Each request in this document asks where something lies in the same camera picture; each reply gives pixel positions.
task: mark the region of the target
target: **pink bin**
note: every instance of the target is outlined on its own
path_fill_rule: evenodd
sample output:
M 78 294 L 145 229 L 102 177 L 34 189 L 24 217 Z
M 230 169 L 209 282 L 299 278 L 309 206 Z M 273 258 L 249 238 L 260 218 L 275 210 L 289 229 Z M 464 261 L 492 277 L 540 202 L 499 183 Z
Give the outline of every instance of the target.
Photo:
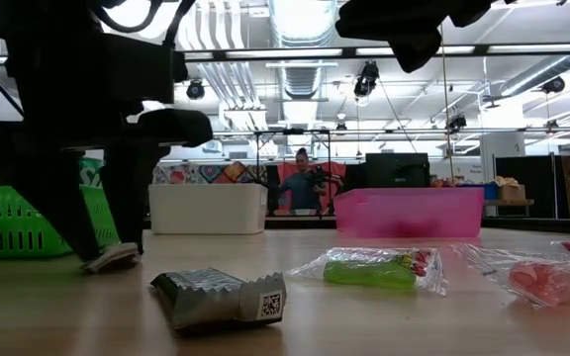
M 334 199 L 337 229 L 359 237 L 476 237 L 482 188 L 356 189 Z

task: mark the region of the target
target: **monitor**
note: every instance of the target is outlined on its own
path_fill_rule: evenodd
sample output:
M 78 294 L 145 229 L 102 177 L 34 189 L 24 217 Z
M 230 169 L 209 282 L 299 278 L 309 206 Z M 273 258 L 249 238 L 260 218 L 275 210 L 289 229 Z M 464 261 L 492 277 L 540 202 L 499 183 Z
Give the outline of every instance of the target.
M 369 188 L 425 188 L 430 186 L 427 153 L 367 153 Z

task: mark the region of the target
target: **green plastic basket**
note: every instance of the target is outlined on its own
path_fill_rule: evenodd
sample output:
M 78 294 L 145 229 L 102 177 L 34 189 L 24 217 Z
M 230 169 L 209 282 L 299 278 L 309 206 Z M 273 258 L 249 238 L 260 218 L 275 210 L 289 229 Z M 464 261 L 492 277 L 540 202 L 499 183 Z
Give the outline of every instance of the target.
M 87 210 L 102 246 L 118 242 L 118 233 L 102 188 L 81 186 Z M 71 252 L 49 222 L 11 187 L 0 187 L 0 258 L 54 257 Z

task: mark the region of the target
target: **qr code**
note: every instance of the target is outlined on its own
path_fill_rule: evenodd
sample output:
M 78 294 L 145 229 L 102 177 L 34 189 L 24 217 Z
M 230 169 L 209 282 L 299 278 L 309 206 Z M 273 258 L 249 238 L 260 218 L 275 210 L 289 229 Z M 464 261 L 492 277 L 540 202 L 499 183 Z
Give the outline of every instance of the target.
M 279 318 L 283 314 L 283 292 L 277 291 L 260 295 L 258 320 Z

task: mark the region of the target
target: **white storage box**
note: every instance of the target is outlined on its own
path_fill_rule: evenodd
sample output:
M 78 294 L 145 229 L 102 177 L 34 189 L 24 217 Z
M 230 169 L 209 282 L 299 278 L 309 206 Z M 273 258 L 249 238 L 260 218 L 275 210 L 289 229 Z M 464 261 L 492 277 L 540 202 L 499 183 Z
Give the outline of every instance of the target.
M 265 229 L 267 189 L 258 184 L 154 184 L 150 226 L 157 234 L 250 234 Z

